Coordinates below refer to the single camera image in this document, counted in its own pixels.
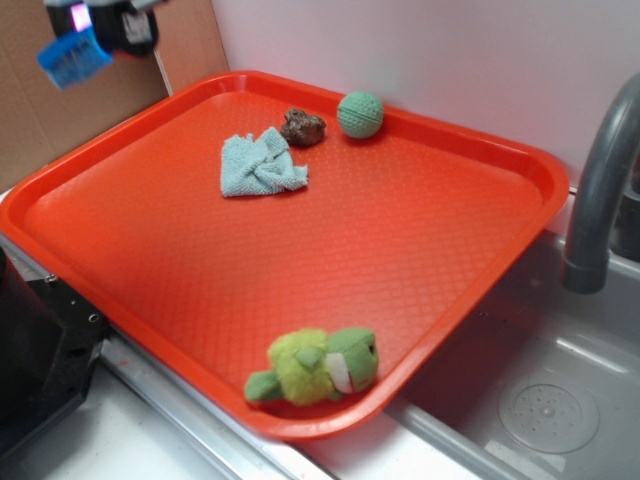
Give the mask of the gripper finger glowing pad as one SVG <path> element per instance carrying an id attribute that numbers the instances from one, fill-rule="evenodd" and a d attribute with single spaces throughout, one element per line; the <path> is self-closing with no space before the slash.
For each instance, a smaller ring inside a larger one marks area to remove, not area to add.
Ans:
<path id="1" fill-rule="evenodd" d="M 86 3 L 46 3 L 45 9 L 56 38 L 93 26 Z"/>
<path id="2" fill-rule="evenodd" d="M 108 53 L 150 55 L 159 39 L 153 11 L 157 2 L 95 2 L 94 33 Z"/>

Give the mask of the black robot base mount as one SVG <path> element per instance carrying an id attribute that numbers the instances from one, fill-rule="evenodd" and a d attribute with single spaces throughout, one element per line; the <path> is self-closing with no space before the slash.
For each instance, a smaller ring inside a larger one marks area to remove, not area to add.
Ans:
<path id="1" fill-rule="evenodd" d="M 26 280 L 1 253 L 1 458 L 86 399 L 104 315 L 62 280 Z"/>

